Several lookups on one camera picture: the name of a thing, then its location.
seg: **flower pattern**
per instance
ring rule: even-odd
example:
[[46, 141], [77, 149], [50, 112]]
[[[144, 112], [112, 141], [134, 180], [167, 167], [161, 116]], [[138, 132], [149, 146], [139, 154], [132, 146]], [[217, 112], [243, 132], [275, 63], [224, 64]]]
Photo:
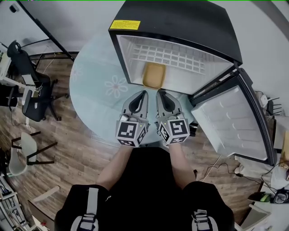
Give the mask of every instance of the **flower pattern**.
[[82, 67], [82, 65], [77, 65], [76, 63], [73, 64], [70, 74], [73, 82], [76, 82], [78, 77], [83, 75]]
[[112, 77], [112, 81], [105, 81], [104, 85], [106, 87], [108, 87], [107, 91], [105, 92], [105, 94], [107, 96], [110, 95], [114, 95], [114, 97], [116, 99], [119, 98], [119, 96], [121, 95], [121, 92], [127, 92], [127, 86], [123, 86], [123, 84], [126, 82], [126, 78], [121, 78], [120, 80], [118, 80], [117, 75], [114, 75]]

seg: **white wire rack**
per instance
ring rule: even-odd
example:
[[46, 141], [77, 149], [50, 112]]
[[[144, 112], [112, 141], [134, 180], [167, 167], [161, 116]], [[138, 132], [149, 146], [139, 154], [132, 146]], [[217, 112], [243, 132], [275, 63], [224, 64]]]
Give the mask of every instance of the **white wire rack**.
[[129, 46], [133, 60], [161, 63], [205, 75], [206, 54], [175, 43], [134, 38]]

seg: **light blue tablecloth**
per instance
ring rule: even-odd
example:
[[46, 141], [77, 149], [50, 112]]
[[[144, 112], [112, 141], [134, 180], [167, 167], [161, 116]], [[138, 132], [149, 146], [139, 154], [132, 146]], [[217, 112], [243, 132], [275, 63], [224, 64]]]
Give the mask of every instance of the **light blue tablecloth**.
[[[149, 94], [148, 119], [151, 126], [142, 143], [161, 140], [157, 135], [156, 92], [128, 84], [108, 32], [96, 35], [77, 55], [70, 74], [70, 96], [79, 118], [98, 137], [117, 143], [116, 121], [126, 99], [146, 90]], [[187, 95], [169, 92], [176, 97], [189, 123], [193, 121]]]

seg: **yellow sticker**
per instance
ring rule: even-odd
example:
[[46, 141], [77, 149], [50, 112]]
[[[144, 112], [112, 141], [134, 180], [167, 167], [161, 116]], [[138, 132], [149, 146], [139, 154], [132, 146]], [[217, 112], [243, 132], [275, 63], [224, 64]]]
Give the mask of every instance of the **yellow sticker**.
[[139, 28], [139, 25], [140, 21], [114, 20], [110, 29], [137, 30]]

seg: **black refrigerator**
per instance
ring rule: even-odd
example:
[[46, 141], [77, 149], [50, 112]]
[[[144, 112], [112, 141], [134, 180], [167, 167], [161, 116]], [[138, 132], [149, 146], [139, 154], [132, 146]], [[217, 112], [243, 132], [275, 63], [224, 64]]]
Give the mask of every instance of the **black refrigerator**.
[[268, 124], [240, 68], [224, 8], [208, 1], [126, 1], [108, 31], [128, 83], [142, 85], [148, 62], [166, 65], [162, 88], [188, 95], [217, 153], [274, 165]]

